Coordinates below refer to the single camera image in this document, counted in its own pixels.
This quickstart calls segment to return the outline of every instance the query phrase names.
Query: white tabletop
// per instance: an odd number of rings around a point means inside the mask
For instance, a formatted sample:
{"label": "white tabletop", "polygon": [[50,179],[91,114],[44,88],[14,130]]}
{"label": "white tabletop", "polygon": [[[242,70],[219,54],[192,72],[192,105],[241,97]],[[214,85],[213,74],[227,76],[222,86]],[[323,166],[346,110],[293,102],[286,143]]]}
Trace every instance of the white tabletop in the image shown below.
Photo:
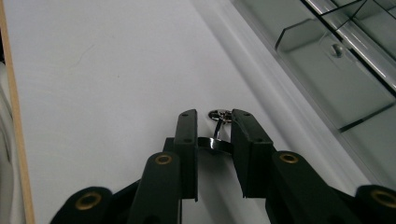
{"label": "white tabletop", "polygon": [[[36,223],[80,189],[139,179],[192,108],[200,136],[213,134],[210,110],[243,109],[330,185],[367,183],[227,0],[4,2]],[[269,223],[230,158],[204,153],[199,166],[184,223]]]}

